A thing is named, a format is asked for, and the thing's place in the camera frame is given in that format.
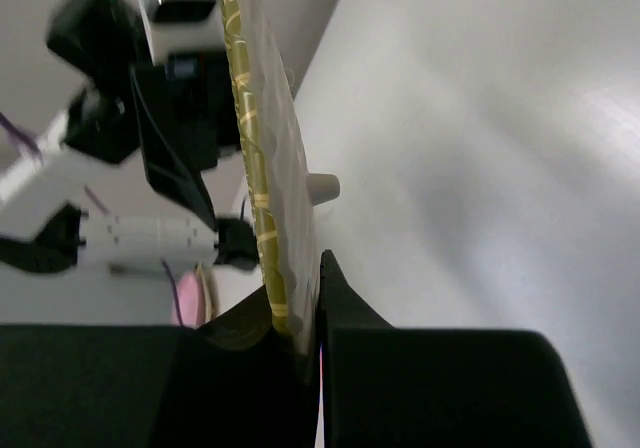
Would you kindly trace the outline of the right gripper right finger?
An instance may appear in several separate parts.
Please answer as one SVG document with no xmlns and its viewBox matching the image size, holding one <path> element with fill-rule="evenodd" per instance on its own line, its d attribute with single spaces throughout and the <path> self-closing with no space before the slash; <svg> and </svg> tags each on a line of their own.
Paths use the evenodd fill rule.
<svg viewBox="0 0 640 448">
<path fill-rule="evenodd" d="M 329 447 L 588 447 L 564 364 L 541 334 L 409 329 L 320 268 L 324 437 Z"/>
</svg>

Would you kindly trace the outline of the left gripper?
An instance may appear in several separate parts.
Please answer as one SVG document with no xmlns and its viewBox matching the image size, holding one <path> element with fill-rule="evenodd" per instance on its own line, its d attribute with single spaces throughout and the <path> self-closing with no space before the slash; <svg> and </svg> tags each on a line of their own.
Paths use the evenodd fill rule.
<svg viewBox="0 0 640 448">
<path fill-rule="evenodd" d="M 226 52 L 174 54 L 130 66 L 146 179 L 151 188 L 216 232 L 200 171 L 240 150 Z"/>
</svg>

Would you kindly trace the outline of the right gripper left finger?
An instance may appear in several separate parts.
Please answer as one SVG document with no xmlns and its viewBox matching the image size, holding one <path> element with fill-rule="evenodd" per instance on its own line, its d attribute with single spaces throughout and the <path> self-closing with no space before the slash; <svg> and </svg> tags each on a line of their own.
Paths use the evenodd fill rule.
<svg viewBox="0 0 640 448">
<path fill-rule="evenodd" d="M 198 329 L 1 329 L 5 447 L 311 447 L 317 417 L 264 289 Z"/>
</svg>

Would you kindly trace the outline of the bamboo pattern round plate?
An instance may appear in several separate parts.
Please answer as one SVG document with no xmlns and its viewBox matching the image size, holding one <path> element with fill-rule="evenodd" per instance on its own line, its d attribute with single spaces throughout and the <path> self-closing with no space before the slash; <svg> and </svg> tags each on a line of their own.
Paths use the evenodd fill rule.
<svg viewBox="0 0 640 448">
<path fill-rule="evenodd" d="M 262 0 L 221 0 L 262 279 L 277 333 L 311 376 L 320 255 L 304 145 Z"/>
</svg>

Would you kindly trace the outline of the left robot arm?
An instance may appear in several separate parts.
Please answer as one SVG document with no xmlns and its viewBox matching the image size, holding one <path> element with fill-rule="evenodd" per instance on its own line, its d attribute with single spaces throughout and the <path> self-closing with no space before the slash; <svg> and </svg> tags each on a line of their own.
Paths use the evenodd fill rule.
<svg viewBox="0 0 640 448">
<path fill-rule="evenodd" d="M 221 0 L 63 0 L 47 48 L 87 84 L 1 178 L 1 259 L 48 275 L 95 263 L 201 262 L 251 270 L 256 237 L 217 215 L 205 171 L 240 149 Z M 91 215 L 73 197 L 140 155 L 179 218 Z"/>
</svg>

